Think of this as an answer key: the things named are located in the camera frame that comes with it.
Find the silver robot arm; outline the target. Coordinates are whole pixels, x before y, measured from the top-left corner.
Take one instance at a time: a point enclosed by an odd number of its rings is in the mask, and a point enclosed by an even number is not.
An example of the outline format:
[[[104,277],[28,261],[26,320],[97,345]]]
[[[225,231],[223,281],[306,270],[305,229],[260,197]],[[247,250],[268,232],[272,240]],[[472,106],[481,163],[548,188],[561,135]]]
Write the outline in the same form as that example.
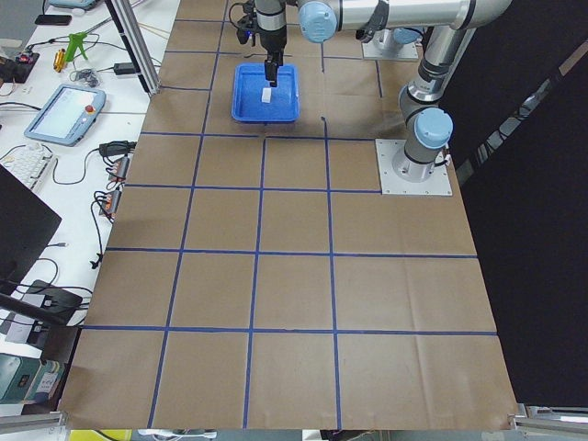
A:
[[[469,30],[499,17],[509,6],[500,0],[445,1],[300,1],[303,36],[323,43],[341,30],[353,30],[363,53],[373,59],[398,60],[401,52],[423,44],[417,75],[401,89],[399,107],[408,137],[392,159],[400,178],[420,183],[440,165],[453,121],[438,103],[447,76],[466,43]]]
[[[254,9],[261,45],[266,50],[266,80],[271,87],[277,87],[277,73],[283,65],[284,49],[288,41],[286,2],[257,0],[254,1]]]

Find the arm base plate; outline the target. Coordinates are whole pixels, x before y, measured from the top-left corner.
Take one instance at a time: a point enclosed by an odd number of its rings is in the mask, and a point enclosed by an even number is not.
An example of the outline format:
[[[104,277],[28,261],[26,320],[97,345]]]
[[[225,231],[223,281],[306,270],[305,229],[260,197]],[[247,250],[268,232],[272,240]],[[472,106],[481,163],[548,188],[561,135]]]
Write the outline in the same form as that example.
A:
[[[362,53],[366,60],[417,62],[419,59],[416,45],[413,42],[400,44],[395,40],[380,42],[373,39],[369,43],[362,44]]]
[[[406,140],[375,139],[379,182],[384,196],[451,197],[447,158],[440,152],[430,164],[405,155]]]

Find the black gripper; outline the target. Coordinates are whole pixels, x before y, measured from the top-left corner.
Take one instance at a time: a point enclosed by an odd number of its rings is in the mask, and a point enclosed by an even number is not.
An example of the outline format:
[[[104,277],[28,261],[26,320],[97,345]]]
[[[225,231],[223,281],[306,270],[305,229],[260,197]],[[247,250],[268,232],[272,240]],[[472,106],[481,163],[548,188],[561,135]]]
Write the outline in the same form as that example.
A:
[[[277,87],[278,64],[283,63],[284,49],[288,42],[287,28],[261,29],[260,39],[262,47],[267,52],[267,62],[264,63],[266,80],[270,82],[271,87]]]

